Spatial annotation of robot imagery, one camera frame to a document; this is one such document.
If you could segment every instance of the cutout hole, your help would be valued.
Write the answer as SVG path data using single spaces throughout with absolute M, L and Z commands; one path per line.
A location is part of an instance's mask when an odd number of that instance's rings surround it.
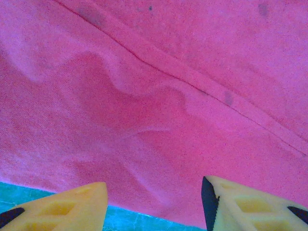
M 91 189 L 91 188 L 83 188 L 83 189 L 80 189 L 80 190 L 78 190 L 78 191 L 76 192 L 76 194 L 78 194 L 78 195 L 80 195 L 80 194 L 86 195 L 86 194 L 88 194 L 88 192 L 90 191 L 90 189 Z
M 293 231 L 285 220 L 253 221 L 258 231 Z
M 233 186 L 225 184 L 225 183 L 221 183 L 220 184 L 224 189 L 235 189 Z
M 238 207 L 244 213 L 269 213 L 272 212 L 270 204 L 259 197 L 238 197 L 235 198 Z
M 67 201 L 55 201 L 49 204 L 42 212 L 41 215 L 60 215 L 65 216 L 73 209 L 76 203 Z
M 25 227 L 22 229 L 22 231 L 52 231 L 57 224 L 54 223 L 28 223 L 25 225 Z

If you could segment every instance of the yellow object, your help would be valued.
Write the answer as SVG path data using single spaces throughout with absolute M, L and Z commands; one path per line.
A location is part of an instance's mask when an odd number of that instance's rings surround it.
M 1 231 L 102 231 L 107 188 L 103 182 L 92 183 L 15 208 L 24 212 Z
M 219 177 L 206 179 L 218 201 L 213 231 L 308 231 L 307 208 Z M 305 217 L 299 218 L 290 207 Z

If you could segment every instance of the pink fabric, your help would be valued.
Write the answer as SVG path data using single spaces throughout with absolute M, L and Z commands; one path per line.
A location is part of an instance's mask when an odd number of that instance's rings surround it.
M 204 175 L 308 206 L 308 1 L 0 2 L 0 180 L 205 227 Z

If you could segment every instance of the teal surface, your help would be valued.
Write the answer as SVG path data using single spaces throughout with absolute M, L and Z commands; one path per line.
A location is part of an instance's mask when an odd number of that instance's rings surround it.
M 0 213 L 28 201 L 52 195 L 37 189 L 0 182 Z M 103 231 L 203 231 L 168 220 L 108 206 Z

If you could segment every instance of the black tip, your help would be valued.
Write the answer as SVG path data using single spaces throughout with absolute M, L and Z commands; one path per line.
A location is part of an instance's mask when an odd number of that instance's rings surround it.
M 218 209 L 219 197 L 216 198 L 214 187 L 211 182 L 207 180 L 206 177 L 203 177 L 202 181 L 201 198 L 207 231 L 213 231 L 216 213 Z
M 308 225 L 308 211 L 293 206 L 289 206 L 288 209 Z
M 24 208 L 15 208 L 0 214 L 0 229 L 10 223 L 25 211 Z

